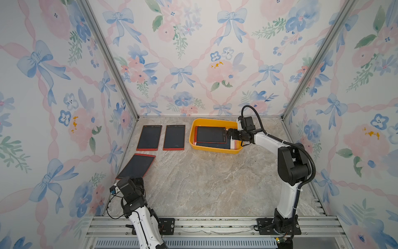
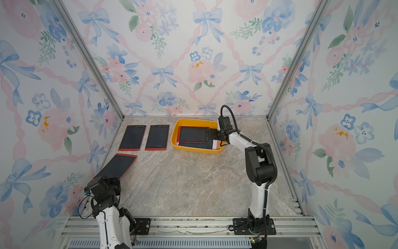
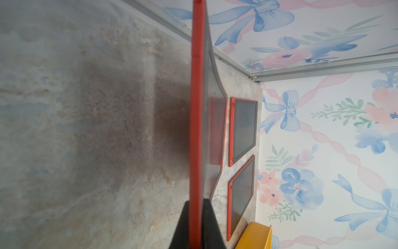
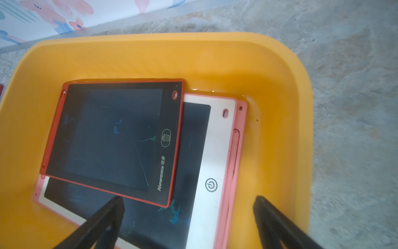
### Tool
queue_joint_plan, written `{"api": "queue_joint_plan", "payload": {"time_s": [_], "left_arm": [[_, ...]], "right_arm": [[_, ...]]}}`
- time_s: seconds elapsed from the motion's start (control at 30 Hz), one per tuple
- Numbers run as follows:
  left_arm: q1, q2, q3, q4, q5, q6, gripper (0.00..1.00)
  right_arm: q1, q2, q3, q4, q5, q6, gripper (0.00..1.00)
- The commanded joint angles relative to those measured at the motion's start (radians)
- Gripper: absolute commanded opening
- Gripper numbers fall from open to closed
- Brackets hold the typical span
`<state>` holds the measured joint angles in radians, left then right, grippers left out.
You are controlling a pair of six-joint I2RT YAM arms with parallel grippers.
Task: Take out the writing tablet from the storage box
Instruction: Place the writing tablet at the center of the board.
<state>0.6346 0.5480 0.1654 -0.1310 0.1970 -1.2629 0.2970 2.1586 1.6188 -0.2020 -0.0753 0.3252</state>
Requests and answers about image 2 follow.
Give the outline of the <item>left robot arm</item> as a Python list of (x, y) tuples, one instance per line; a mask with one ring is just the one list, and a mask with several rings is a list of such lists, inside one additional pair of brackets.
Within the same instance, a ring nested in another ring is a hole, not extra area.
[(119, 207), (120, 180), (97, 176), (88, 183), (85, 192), (93, 195), (90, 204), (100, 230), (100, 248), (131, 249), (134, 219), (127, 209)]

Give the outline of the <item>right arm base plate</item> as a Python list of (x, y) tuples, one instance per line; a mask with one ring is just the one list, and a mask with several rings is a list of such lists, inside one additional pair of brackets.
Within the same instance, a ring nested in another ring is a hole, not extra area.
[(274, 221), (269, 216), (255, 221), (250, 217), (234, 218), (232, 221), (233, 224), (229, 226), (229, 231), (233, 231), (235, 235), (276, 235)]

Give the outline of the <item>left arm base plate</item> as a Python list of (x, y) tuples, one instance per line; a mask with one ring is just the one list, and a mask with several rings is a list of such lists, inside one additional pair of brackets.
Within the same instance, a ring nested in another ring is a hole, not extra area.
[(149, 235), (150, 218), (133, 218), (130, 222), (130, 235)]

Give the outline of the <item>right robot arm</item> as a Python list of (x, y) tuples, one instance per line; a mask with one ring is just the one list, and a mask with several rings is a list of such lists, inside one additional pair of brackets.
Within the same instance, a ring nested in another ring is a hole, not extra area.
[(233, 145), (245, 155), (246, 174), (252, 182), (251, 204), (247, 226), (254, 234), (266, 235), (270, 218), (267, 212), (268, 193), (277, 179), (278, 169), (268, 143), (260, 144), (241, 132), (210, 129), (210, 138)]

